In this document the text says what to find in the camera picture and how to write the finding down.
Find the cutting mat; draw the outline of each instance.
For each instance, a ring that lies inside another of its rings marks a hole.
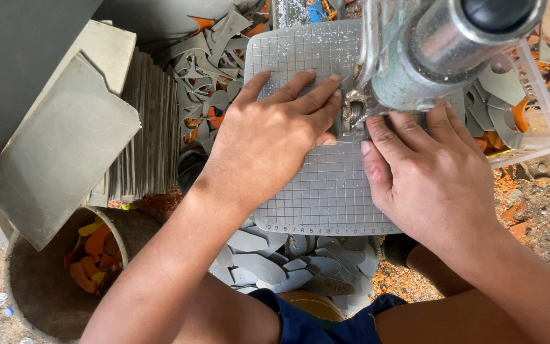
[[[303,91],[301,95],[304,95],[330,74],[340,74],[342,80],[350,77],[361,39],[360,19],[287,27],[253,36],[248,43],[245,80],[269,70],[271,80],[258,97],[266,98],[296,72],[314,68],[315,83]],[[448,96],[447,100],[458,113],[464,113],[462,90]],[[424,124],[422,113],[413,116],[418,123]],[[340,127],[340,114],[335,124]],[[361,138],[346,138],[346,142],[339,140],[336,146],[311,150],[301,172],[254,210],[256,224],[264,230],[290,234],[401,233],[373,205],[369,182],[363,172]]]

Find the white plastic basket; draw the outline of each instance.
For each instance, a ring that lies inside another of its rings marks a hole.
[[[525,111],[530,129],[525,133],[519,149],[490,157],[492,168],[513,165],[550,153],[550,93],[546,90],[530,48],[525,40],[520,40],[515,47],[502,52],[512,62],[526,97],[532,103],[526,106]]]

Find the round bucket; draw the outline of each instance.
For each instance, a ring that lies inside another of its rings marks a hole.
[[[15,315],[35,335],[51,343],[76,343],[101,301],[78,286],[63,267],[63,257],[78,241],[83,223],[101,217],[114,234],[125,267],[160,229],[160,224],[135,211],[82,206],[57,235],[37,251],[18,231],[5,259],[5,289]]]

